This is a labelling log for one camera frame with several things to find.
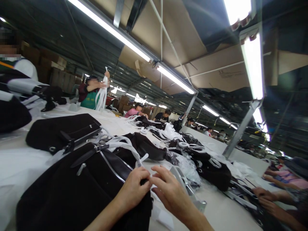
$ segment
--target support pole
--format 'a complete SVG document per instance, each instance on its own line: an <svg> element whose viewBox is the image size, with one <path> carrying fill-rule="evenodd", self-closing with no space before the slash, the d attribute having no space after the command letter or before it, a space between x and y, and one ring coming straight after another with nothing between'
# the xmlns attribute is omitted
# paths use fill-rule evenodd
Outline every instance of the support pole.
<svg viewBox="0 0 308 231"><path fill-rule="evenodd" d="M242 134L244 133L249 121L251 120L251 117L253 115L253 113L255 112L255 110L260 106L261 101L260 100L255 100L250 104L250 109L248 110L247 114L245 115L245 118L243 119L241 125L239 126L239 128L237 129L236 133L234 134L234 136L232 137L230 143L228 144L228 146L226 147L226 149L224 150L224 153L222 155L224 155L227 159L230 157L233 149L235 148L235 146L237 145L237 142L240 140L240 138L242 137Z"/></svg>
<svg viewBox="0 0 308 231"><path fill-rule="evenodd" d="M197 96L198 96L198 93L194 94L192 100L190 101L190 103L189 103L189 105L188 105L188 108L187 108L187 110L186 110L186 117L183 118L182 126L185 126L185 123L186 123L186 121L187 121L186 118L187 118L188 114L190 113L190 110L191 110L191 108L193 107L193 103L195 102Z"/></svg>

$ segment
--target pink shirt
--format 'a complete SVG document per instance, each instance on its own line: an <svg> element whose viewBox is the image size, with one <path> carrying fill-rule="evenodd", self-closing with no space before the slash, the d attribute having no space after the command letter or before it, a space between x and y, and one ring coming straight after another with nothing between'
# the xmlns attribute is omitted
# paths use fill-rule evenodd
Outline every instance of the pink shirt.
<svg viewBox="0 0 308 231"><path fill-rule="evenodd" d="M308 181L298 178L293 173L289 171L276 171L278 176L281 176L284 180L288 181L290 184L293 184L301 189L308 188Z"/></svg>
<svg viewBox="0 0 308 231"><path fill-rule="evenodd" d="M139 111L137 111L136 109L132 108L130 109L126 114L125 114L125 118L128 118L130 117L131 115L137 115Z"/></svg>

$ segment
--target ceiling light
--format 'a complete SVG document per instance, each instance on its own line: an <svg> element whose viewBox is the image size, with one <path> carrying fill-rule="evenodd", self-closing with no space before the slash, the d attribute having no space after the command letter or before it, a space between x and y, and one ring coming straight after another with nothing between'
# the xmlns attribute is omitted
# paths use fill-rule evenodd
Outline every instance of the ceiling light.
<svg viewBox="0 0 308 231"><path fill-rule="evenodd" d="M119 39L122 43L127 45L130 49L132 49L134 52L139 54L142 58L144 58L147 62L150 61L150 58L144 54L141 50L139 50L136 46L134 46L130 41L128 41L126 38L124 38L119 32L117 32L114 28L109 26L106 22L104 22L100 17L98 17L95 13L93 13L90 9L85 7L80 1L78 0L69 0L74 6L76 6L78 9L80 9L82 12L84 12L87 16L89 16L91 19L93 19L95 22L97 22L99 25L101 25L105 30L107 30L109 33L111 33L113 36L115 36L117 39Z"/></svg>
<svg viewBox="0 0 308 231"><path fill-rule="evenodd" d="M166 77L171 79L173 82L175 82L177 85L179 85L181 88L183 88L185 91L187 91L190 94L194 94L195 91L190 89L188 86L186 86L184 83L179 81L175 76L173 76L170 72L168 72L165 68L162 66L158 66L157 70L159 70L162 74L164 74Z"/></svg>
<svg viewBox="0 0 308 231"><path fill-rule="evenodd" d="M224 0L230 25L243 20L251 12L250 0Z"/></svg>
<svg viewBox="0 0 308 231"><path fill-rule="evenodd" d="M254 120L256 121L256 123L263 123L263 119L262 119L262 116L261 116L261 112L260 112L260 109L257 108L254 113L253 113L253 117L254 117Z"/></svg>
<svg viewBox="0 0 308 231"><path fill-rule="evenodd" d="M244 56L252 97L253 99L262 99L264 94L260 33L258 33L256 38L252 41L250 40L250 37L247 37L244 41L244 44L241 45L241 48Z"/></svg>
<svg viewBox="0 0 308 231"><path fill-rule="evenodd" d="M268 133L268 129L267 129L267 125L266 124L264 124L262 132Z"/></svg>
<svg viewBox="0 0 308 231"><path fill-rule="evenodd" d="M212 113L214 116L219 116L219 114L217 114L215 111L213 111L212 109L210 109L208 106L204 105L203 108L207 111L209 111L210 113Z"/></svg>
<svg viewBox="0 0 308 231"><path fill-rule="evenodd" d="M133 96L133 95L131 95L131 94L128 94L128 93L127 93L126 95L129 95L129 96L131 96L131 97L134 97L134 98L136 98L136 96Z"/></svg>
<svg viewBox="0 0 308 231"><path fill-rule="evenodd" d="M231 124L231 127L233 127L235 130L237 130L238 128L234 125Z"/></svg>
<svg viewBox="0 0 308 231"><path fill-rule="evenodd" d="M223 121L223 122L225 122L226 124L231 124L229 121L227 121L225 118L223 118L223 117L220 117L220 119Z"/></svg>

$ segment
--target brown strap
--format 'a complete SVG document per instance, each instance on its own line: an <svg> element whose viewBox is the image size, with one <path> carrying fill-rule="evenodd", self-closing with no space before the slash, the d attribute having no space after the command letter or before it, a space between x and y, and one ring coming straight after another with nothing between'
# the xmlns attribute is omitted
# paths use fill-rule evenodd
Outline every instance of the brown strap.
<svg viewBox="0 0 308 231"><path fill-rule="evenodd" d="M0 61L0 65L9 67L9 68L11 68L11 69L14 69L13 66L11 66L11 65L9 65L9 64L6 64L6 63L3 63L3 62L1 62L1 61Z"/></svg>

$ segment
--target zipper pull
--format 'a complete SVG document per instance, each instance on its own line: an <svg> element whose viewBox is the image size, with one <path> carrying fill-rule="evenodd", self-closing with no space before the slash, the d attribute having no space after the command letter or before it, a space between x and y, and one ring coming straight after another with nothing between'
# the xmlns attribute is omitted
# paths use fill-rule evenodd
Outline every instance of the zipper pull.
<svg viewBox="0 0 308 231"><path fill-rule="evenodd" d="M86 163L83 163L83 164L80 166L80 168L79 168L79 170L78 170L78 172L77 172L77 176L80 176L82 170L83 170L86 166L87 166Z"/></svg>

